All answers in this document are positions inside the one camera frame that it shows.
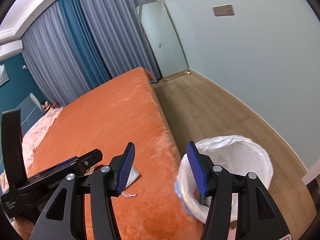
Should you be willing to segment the person's left hand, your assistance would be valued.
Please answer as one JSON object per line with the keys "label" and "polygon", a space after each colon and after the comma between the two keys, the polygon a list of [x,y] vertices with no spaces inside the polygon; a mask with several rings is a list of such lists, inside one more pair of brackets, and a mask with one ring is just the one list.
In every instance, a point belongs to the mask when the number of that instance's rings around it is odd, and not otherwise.
{"label": "person's left hand", "polygon": [[30,239],[34,229],[34,224],[30,220],[24,217],[15,217],[11,224],[23,240]]}

